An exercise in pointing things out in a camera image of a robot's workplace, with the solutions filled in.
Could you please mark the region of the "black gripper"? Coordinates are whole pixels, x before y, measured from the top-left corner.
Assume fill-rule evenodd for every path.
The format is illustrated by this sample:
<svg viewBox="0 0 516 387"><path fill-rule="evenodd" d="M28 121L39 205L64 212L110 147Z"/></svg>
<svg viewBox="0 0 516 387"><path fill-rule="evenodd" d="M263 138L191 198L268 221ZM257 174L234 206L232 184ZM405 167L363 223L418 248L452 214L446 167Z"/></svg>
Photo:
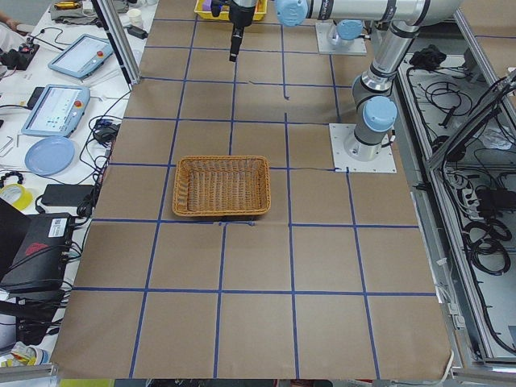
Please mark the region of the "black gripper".
<svg viewBox="0 0 516 387"><path fill-rule="evenodd" d="M255 0L230 0L229 20L234 24L231 33L229 61L236 62L242 44L242 28L249 27L255 14Z"/></svg>

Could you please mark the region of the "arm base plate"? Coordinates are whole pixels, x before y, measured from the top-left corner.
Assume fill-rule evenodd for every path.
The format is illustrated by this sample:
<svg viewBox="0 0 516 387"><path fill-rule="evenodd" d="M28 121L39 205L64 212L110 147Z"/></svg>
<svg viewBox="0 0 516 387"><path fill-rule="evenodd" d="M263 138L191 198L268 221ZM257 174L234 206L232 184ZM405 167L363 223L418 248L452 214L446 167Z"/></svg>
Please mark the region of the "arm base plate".
<svg viewBox="0 0 516 387"><path fill-rule="evenodd" d="M362 33L364 23L358 19L317 22L318 51L321 54L365 56L367 48Z"/></svg>
<svg viewBox="0 0 516 387"><path fill-rule="evenodd" d="M389 136L378 145L360 143L354 134L355 124L330 123L334 169L342 173L396 173Z"/></svg>

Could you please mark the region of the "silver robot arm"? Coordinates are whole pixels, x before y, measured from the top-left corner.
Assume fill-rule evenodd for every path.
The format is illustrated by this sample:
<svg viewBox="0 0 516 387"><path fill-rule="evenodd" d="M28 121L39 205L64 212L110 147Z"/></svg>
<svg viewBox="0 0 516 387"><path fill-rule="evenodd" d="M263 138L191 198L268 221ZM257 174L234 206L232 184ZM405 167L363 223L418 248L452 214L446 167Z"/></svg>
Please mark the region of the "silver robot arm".
<svg viewBox="0 0 516 387"><path fill-rule="evenodd" d="M377 157L381 142L397 118L397 107L387 97L402 59L420 28L436 24L457 10L460 1L300 1L302 19L359 19L388 22L368 70L352 88L357 123L344 141L347 154L359 161Z"/></svg>
<svg viewBox="0 0 516 387"><path fill-rule="evenodd" d="M212 1L211 13L215 16L223 5L229 7L229 20L233 24L231 33L231 48L229 61L236 62L240 46L243 40L244 29L252 25L256 10L257 1ZM314 6L307 1L278 1L276 3L277 19L287 27L295 27L305 19L310 19ZM358 38L364 24L362 20L351 19L350 17L333 22L333 29L330 32L330 42L337 44L338 41L348 41Z"/></svg>

